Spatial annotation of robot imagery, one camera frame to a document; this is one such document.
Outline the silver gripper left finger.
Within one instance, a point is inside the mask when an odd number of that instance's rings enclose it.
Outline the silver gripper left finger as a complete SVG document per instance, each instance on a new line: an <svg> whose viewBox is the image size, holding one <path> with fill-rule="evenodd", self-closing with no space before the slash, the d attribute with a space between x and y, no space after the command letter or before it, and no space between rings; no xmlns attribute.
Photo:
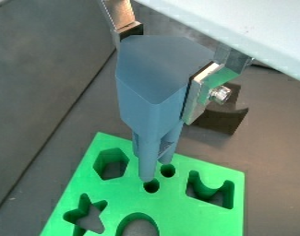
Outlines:
<svg viewBox="0 0 300 236"><path fill-rule="evenodd" d="M143 34L143 24L135 20L130 0L99 0L99 7L117 48L124 38Z"/></svg>

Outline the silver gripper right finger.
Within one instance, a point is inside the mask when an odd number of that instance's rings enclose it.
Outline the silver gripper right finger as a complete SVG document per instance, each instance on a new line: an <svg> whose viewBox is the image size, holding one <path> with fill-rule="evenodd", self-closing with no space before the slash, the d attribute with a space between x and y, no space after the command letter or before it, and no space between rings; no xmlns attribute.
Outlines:
<svg viewBox="0 0 300 236"><path fill-rule="evenodd" d="M182 121L191 124L211 101L222 105L231 94L223 84L243 72L253 58L219 43L212 60L190 76L182 105Z"/></svg>

